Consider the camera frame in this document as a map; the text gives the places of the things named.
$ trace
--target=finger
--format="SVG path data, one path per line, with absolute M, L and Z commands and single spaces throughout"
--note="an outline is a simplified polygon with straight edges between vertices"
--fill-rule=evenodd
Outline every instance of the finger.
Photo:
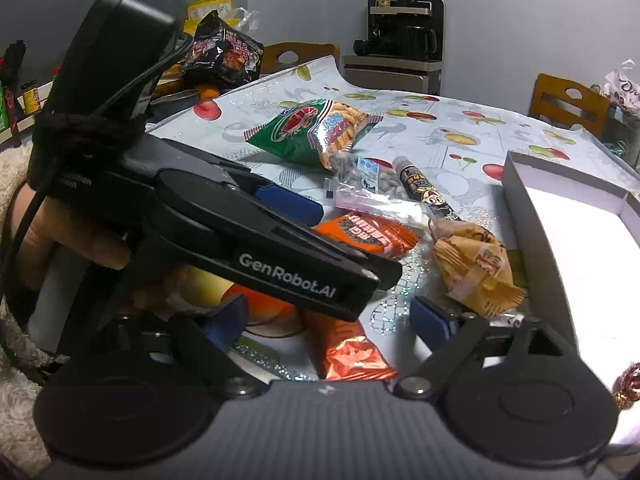
M 38 225 L 47 237 L 88 260 L 117 270 L 129 263 L 131 250 L 118 235 L 72 211 L 59 200 L 45 200 L 38 214 L 41 215 Z

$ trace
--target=floral tablecloth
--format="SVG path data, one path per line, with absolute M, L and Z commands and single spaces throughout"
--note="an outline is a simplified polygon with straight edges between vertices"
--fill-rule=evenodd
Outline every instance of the floral tablecloth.
M 443 97 L 358 88 L 342 79 L 333 57 L 279 72 L 222 96 L 216 100 L 222 114 L 215 120 L 207 120 L 206 113 L 192 108 L 158 124 L 152 133 L 242 162 L 281 186 L 321 201 L 326 173 L 284 162 L 247 144 L 243 136 L 245 130 L 268 122 L 283 108 L 316 98 L 383 115 L 383 121 L 353 151 L 389 162 L 397 155 L 407 156 L 463 219 L 487 227 L 508 249 L 516 248 L 516 237 L 500 178 L 509 150 L 548 158 L 631 191 L 640 190 L 638 175 L 614 160 L 582 128 L 561 130 L 515 112 Z M 416 351 L 415 337 L 401 330 L 399 320 L 406 319 L 401 316 L 408 313 L 409 297 L 430 286 L 433 264 L 425 246 L 408 253 L 402 262 L 401 281 L 375 297 L 360 319 L 390 364 L 406 373 L 424 354 Z M 288 334 L 283 330 L 287 331 L 279 327 L 270 333 L 267 326 L 249 330 L 246 335 L 256 345 L 240 343 L 236 351 L 277 376 L 316 378 L 303 327 L 290 328 Z

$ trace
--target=yellow bag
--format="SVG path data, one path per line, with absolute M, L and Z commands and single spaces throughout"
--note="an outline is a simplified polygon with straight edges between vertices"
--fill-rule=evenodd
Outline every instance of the yellow bag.
M 524 291 L 513 285 L 507 251 L 485 228 L 470 222 L 434 220 L 433 256 L 449 296 L 484 317 L 518 306 Z

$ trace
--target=wooden chair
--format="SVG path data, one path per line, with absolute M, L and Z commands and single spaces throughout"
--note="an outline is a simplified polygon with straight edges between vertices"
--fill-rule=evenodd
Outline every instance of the wooden chair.
M 580 98 L 571 97 L 568 92 L 572 89 L 579 92 Z M 586 113 L 580 116 L 573 114 L 562 108 L 558 101 L 569 103 Z M 542 115 L 568 128 L 574 124 L 581 124 L 596 137 L 601 137 L 608 113 L 609 100 L 586 86 L 548 74 L 538 75 L 529 117 L 537 119 Z
M 283 63 L 280 56 L 285 52 L 293 52 L 298 56 L 298 60 L 292 63 Z M 331 43 L 276 43 L 267 45 L 264 48 L 262 57 L 262 67 L 260 74 L 273 74 L 292 66 L 308 63 L 314 59 L 324 56 L 334 56 L 335 63 L 340 61 L 340 47 Z

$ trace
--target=small packet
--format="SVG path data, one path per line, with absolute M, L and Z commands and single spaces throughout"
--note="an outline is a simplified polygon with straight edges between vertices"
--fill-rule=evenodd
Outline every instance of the small packet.
M 365 189 L 375 194 L 400 200 L 409 200 L 398 174 L 377 162 L 353 153 L 334 153 L 329 164 L 337 179 L 354 189 Z
M 398 374 L 366 337 L 359 321 L 350 323 L 308 310 L 305 317 L 327 381 L 390 381 Z
M 198 24 L 193 49 L 184 61 L 189 84 L 213 83 L 236 88 L 258 79 L 264 45 L 227 25 L 216 10 Z
M 285 160 L 310 166 L 320 162 L 330 170 L 332 153 L 348 152 L 381 120 L 343 103 L 316 99 L 245 131 L 244 140 Z
M 414 232 L 396 222 L 362 213 L 349 213 L 314 229 L 332 240 L 387 258 L 402 256 L 419 240 Z
M 491 232 L 449 219 L 433 220 L 430 227 L 433 256 L 451 298 L 486 318 L 519 306 L 524 290 L 513 285 L 506 248 Z
M 342 184 L 336 178 L 324 180 L 324 203 L 328 206 L 357 211 L 393 220 L 399 224 L 428 230 L 433 213 L 428 205 L 391 198 Z

